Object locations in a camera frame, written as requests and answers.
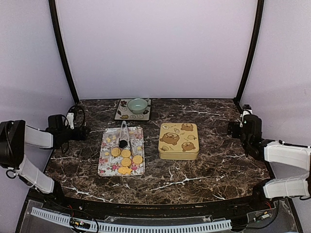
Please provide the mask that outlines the bear printed tin lid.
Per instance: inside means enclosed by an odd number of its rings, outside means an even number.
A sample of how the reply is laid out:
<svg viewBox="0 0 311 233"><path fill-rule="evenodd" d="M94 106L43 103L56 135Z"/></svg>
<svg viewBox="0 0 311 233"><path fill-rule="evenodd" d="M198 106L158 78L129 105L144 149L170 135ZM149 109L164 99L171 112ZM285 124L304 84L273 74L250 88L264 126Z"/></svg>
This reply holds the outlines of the bear printed tin lid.
<svg viewBox="0 0 311 233"><path fill-rule="evenodd" d="M199 153L198 128L194 123L163 123L158 149L161 153Z"/></svg>

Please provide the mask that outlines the gold cookie tin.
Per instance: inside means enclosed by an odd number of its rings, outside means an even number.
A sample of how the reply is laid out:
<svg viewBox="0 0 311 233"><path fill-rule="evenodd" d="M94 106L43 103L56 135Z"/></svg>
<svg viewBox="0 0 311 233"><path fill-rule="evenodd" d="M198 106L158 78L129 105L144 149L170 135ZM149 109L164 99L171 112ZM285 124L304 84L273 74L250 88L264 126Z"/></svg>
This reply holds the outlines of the gold cookie tin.
<svg viewBox="0 0 311 233"><path fill-rule="evenodd" d="M164 160L196 160L199 150L190 151L174 151L174 150L158 150L159 157Z"/></svg>

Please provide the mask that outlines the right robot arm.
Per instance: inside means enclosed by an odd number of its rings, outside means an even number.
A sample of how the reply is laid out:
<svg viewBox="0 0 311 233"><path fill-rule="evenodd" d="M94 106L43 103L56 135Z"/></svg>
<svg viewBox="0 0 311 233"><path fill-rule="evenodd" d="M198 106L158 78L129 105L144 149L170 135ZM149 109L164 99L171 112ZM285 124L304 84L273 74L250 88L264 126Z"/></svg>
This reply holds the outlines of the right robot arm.
<svg viewBox="0 0 311 233"><path fill-rule="evenodd" d="M279 197L311 198L311 147L295 145L282 140L262 138L262 120L246 114L239 121L228 123L227 134L240 140L246 156L257 161L280 163L305 170L304 175L267 179L255 188L256 194L248 199L248 207L259 210L267 199Z"/></svg>

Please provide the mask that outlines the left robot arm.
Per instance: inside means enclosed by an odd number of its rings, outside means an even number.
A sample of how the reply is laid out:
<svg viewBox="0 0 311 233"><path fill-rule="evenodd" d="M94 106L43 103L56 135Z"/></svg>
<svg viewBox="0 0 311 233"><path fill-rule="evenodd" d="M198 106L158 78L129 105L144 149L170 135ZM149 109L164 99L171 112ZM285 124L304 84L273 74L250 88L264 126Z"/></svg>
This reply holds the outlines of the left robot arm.
<svg viewBox="0 0 311 233"><path fill-rule="evenodd" d="M70 141L84 141L89 128L83 122L75 127L74 116L69 114L51 115L48 127L39 130L26 125L25 120L4 121L0 123L0 166L6 169L7 177L19 176L30 187L44 195L51 195L49 203L57 211L63 212L69 207L63 197L59 182L45 175L26 156L25 146L30 145L42 150L60 149Z"/></svg>

